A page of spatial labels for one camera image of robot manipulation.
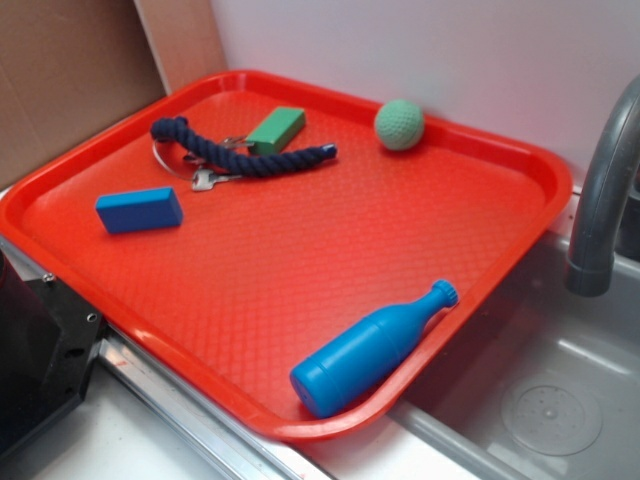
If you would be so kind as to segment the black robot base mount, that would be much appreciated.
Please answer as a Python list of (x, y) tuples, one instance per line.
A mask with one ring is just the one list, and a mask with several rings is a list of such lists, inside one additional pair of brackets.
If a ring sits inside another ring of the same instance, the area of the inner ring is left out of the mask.
[(103, 315), (61, 280), (24, 280), (1, 256), (1, 457), (80, 405)]

